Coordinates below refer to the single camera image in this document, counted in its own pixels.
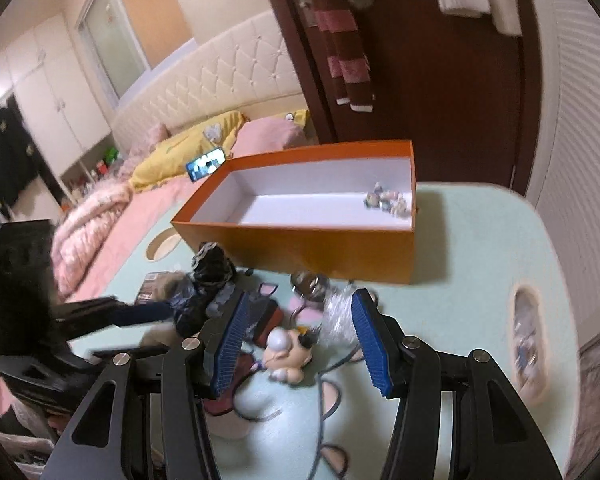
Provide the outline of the black lace-trimmed cloth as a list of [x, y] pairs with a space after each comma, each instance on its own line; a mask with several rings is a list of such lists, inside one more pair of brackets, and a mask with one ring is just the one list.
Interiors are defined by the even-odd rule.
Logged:
[[168, 300], [176, 332], [183, 338], [198, 333], [216, 295], [236, 281], [234, 263], [215, 242], [202, 243], [193, 256], [192, 270], [177, 283]]

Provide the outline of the cartoon mouse figurine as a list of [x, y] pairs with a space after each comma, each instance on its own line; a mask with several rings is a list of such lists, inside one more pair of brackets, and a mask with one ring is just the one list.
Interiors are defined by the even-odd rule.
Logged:
[[298, 386], [303, 382], [304, 369], [313, 361], [319, 339], [318, 327], [275, 327], [268, 333], [261, 359], [251, 365], [250, 372], [265, 372], [271, 382]]

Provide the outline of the clear plastic wrapper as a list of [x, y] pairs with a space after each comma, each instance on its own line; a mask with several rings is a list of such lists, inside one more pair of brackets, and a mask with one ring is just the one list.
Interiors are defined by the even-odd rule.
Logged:
[[360, 288], [355, 282], [331, 287], [325, 292], [318, 341], [327, 348], [349, 348], [358, 345], [351, 314], [352, 298]]

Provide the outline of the pink duvet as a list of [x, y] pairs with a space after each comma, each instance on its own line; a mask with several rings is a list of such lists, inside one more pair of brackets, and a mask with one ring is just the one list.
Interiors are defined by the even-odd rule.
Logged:
[[[106, 181], [118, 180], [130, 183], [134, 168], [157, 143], [167, 136], [169, 133], [164, 125], [156, 125], [149, 130], [143, 139], [133, 146], [130, 158], [124, 163], [117, 177]], [[196, 187], [196, 183], [189, 180], [186, 174], [142, 192], [134, 191], [131, 186], [133, 197], [129, 206], [122, 212], [118, 222], [102, 244], [84, 279], [71, 296], [66, 299], [59, 296], [59, 300], [79, 301], [100, 296], [149, 229], [176, 202], [192, 194]]]

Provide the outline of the pink floral blanket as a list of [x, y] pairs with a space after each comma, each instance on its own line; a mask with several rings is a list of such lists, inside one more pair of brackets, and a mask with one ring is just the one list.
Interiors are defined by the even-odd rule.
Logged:
[[56, 229], [50, 256], [62, 299], [71, 296], [133, 197], [128, 181], [99, 184]]

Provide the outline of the metal keyring ornament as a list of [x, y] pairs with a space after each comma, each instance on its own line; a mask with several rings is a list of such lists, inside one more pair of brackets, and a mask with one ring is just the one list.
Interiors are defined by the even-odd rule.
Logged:
[[330, 281], [326, 275], [309, 271], [291, 274], [290, 284], [292, 291], [309, 304], [322, 304], [330, 291]]

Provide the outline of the yellow pillow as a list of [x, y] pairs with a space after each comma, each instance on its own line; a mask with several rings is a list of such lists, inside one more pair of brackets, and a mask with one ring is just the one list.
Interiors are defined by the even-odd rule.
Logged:
[[300, 148], [309, 143], [308, 110], [250, 119], [231, 110], [167, 136], [134, 168], [130, 185], [136, 192], [186, 174], [186, 165], [216, 148], [228, 158]]

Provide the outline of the smartphone on bed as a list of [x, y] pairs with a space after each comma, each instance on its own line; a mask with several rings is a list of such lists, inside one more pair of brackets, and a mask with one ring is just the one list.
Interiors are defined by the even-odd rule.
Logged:
[[213, 174], [224, 162], [226, 162], [224, 151], [222, 148], [215, 148], [188, 162], [185, 165], [186, 174], [192, 182], [197, 182]]

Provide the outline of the orange cardboard box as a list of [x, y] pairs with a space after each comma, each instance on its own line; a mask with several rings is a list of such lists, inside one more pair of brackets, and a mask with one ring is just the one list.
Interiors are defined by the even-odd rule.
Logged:
[[[400, 219], [367, 209], [376, 182], [413, 194]], [[190, 248], [218, 243], [236, 266], [406, 284], [414, 268], [411, 142], [308, 146], [229, 160], [172, 219]]]

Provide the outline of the small figurine cluster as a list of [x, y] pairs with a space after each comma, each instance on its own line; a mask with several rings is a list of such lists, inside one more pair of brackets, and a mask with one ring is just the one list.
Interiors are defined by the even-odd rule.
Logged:
[[410, 218], [413, 213], [413, 194], [386, 188], [376, 182], [363, 198], [367, 209], [378, 209], [400, 219]]

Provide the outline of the white wardrobe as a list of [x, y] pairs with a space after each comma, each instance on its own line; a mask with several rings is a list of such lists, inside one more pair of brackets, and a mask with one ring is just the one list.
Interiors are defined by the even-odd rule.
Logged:
[[60, 14], [0, 52], [0, 101], [14, 96], [46, 164], [67, 173], [111, 133]]

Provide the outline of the cream tufted headboard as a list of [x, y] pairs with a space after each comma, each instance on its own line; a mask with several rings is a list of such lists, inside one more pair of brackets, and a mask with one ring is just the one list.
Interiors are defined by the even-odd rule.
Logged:
[[151, 127], [194, 124], [228, 110], [303, 96], [272, 11], [248, 18], [184, 54], [118, 107], [114, 140], [123, 151]]

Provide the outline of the white louvred closet door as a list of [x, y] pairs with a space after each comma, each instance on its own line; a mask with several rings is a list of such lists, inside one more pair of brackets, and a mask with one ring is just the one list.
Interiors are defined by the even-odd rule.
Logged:
[[600, 340], [600, 16], [588, 0], [532, 0], [543, 90], [528, 200], [564, 271], [581, 348]]

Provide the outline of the dark brown wooden door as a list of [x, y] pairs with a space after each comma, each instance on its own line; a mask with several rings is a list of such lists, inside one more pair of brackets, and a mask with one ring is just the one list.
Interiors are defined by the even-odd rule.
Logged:
[[486, 182], [527, 191], [542, 90], [538, 24], [519, 0], [522, 33], [490, 18], [441, 13], [437, 0], [374, 0], [355, 13], [370, 63], [369, 113], [338, 105], [324, 42], [298, 0], [270, 0], [323, 143], [406, 139], [422, 181]]

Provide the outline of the window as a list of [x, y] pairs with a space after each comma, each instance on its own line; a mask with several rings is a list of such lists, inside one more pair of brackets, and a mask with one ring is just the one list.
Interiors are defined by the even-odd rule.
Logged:
[[178, 0], [86, 0], [76, 28], [113, 107], [198, 48]]

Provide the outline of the maroon pink striped scarf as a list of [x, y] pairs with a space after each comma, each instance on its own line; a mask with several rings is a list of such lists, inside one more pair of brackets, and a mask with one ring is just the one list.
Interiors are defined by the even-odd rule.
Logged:
[[348, 0], [309, 0], [326, 51], [336, 103], [357, 113], [370, 113], [374, 94], [370, 66]]

